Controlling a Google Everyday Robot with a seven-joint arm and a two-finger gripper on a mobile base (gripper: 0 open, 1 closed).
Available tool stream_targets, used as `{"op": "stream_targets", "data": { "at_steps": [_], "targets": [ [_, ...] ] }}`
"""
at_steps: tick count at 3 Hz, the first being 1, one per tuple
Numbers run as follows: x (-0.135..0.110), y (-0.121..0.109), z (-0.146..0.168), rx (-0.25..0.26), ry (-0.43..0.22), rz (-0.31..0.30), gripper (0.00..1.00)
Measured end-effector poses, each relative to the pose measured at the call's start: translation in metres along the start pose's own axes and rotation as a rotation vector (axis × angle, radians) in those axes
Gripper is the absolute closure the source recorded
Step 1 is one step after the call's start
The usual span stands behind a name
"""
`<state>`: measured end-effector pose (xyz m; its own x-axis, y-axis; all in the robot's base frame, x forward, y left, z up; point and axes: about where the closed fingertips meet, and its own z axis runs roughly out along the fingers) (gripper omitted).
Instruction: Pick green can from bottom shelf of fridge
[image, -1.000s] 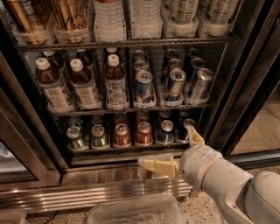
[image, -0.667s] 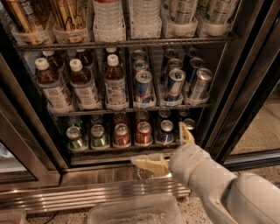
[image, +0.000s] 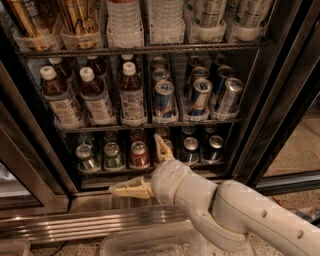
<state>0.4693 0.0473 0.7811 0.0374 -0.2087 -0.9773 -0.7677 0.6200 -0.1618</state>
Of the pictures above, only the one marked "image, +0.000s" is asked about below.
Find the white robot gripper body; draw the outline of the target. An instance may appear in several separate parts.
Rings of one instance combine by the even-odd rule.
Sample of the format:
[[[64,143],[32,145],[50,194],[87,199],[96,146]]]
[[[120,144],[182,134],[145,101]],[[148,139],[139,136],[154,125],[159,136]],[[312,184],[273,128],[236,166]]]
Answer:
[[[217,189],[215,183],[178,160],[158,165],[152,173],[151,187],[161,203],[175,205],[188,214],[208,212]]]

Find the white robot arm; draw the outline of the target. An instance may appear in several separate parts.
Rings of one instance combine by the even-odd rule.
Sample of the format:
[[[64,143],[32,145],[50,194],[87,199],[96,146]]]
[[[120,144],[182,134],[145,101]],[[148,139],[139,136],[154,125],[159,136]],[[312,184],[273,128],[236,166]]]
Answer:
[[[113,185],[119,197],[156,197],[183,210],[194,228],[222,250],[236,252],[253,233],[285,256],[319,256],[320,229],[250,187],[234,180],[220,184],[194,173],[154,136],[162,161],[150,181],[142,176]]]

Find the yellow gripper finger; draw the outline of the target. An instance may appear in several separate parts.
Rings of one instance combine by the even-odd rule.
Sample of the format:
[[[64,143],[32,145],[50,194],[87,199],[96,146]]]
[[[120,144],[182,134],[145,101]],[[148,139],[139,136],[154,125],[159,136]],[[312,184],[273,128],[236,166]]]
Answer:
[[[118,197],[150,199],[154,196],[151,184],[146,182],[143,176],[112,185],[109,187],[109,191]]]
[[[172,150],[164,142],[164,139],[157,133],[154,134],[154,140],[156,144],[156,154],[158,157],[158,163],[162,163],[166,160],[174,160],[175,157]]]

